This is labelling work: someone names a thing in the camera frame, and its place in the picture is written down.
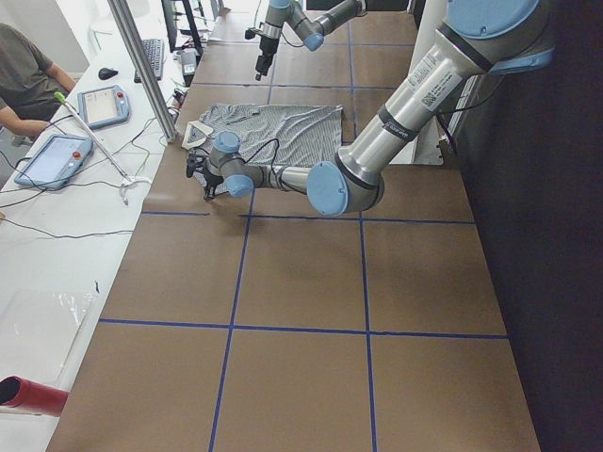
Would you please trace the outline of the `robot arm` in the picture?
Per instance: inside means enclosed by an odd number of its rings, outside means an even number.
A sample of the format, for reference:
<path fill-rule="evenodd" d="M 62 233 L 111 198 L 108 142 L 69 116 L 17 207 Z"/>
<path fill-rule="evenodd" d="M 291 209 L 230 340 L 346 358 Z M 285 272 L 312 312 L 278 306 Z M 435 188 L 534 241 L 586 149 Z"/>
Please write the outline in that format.
<path fill-rule="evenodd" d="M 449 1 L 434 43 L 351 145 L 312 168 L 249 164 L 230 131 L 213 140 L 209 155 L 187 162 L 200 172 L 205 196 L 225 186 L 236 198 L 257 188 L 296 191 L 322 215 L 365 211 L 384 193 L 383 169 L 438 114 L 465 80 L 481 74 L 533 71 L 553 55 L 549 1 Z"/>
<path fill-rule="evenodd" d="M 245 31 L 245 39 L 260 37 L 261 55 L 255 64 L 255 80 L 260 81 L 268 75 L 273 59 L 277 54 L 280 38 L 285 24 L 288 24 L 301 44 L 311 52 L 316 51 L 324 42 L 324 37 L 333 33 L 345 22 L 361 17 L 367 12 L 366 1 L 342 1 L 338 5 L 311 21 L 298 1 L 269 1 L 265 21 L 260 27 L 250 27 Z"/>

